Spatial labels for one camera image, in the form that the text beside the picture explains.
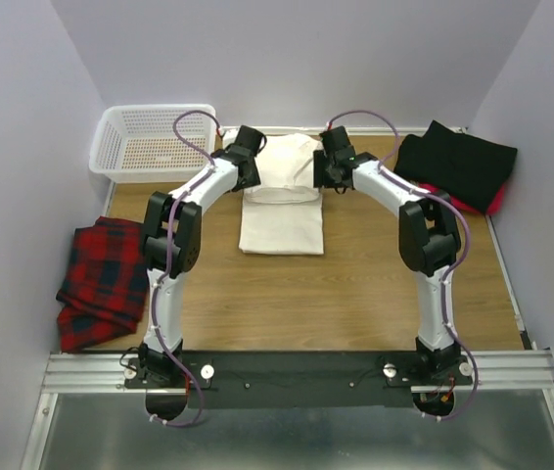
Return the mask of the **white t shirt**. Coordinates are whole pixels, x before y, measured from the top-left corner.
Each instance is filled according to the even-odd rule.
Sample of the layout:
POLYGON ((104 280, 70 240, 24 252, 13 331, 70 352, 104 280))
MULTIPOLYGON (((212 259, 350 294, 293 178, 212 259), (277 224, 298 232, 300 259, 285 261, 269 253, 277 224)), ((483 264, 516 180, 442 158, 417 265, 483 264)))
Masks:
POLYGON ((243 253, 324 254, 322 195, 313 186, 313 152, 319 148, 319 141, 300 133, 268 138, 255 159, 260 184, 243 195, 243 253))

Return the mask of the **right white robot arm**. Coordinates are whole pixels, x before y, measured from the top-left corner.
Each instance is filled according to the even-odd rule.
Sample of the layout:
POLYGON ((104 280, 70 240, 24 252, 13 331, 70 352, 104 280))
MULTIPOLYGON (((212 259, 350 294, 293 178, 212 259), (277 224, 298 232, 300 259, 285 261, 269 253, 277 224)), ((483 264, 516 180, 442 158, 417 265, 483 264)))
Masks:
POLYGON ((396 215, 398 251, 415 273, 420 327, 414 371, 434 384, 461 358, 452 311, 452 277, 461 249, 457 210, 448 197, 421 189, 369 153, 358 154, 342 126, 320 133, 313 152, 313 184, 364 193, 396 215))

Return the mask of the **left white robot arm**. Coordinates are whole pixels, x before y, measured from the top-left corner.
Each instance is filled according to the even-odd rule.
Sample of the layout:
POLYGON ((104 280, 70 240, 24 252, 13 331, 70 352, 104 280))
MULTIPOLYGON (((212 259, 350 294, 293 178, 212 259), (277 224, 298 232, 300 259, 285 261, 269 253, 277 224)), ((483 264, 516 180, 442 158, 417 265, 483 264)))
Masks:
POLYGON ((181 362, 183 290, 198 261, 204 213, 223 195, 260 183, 255 158, 267 143, 241 126, 232 143, 213 152, 188 182, 150 197, 142 224, 141 252, 150 282, 148 329, 138 349, 140 368, 161 387, 188 376, 181 362))

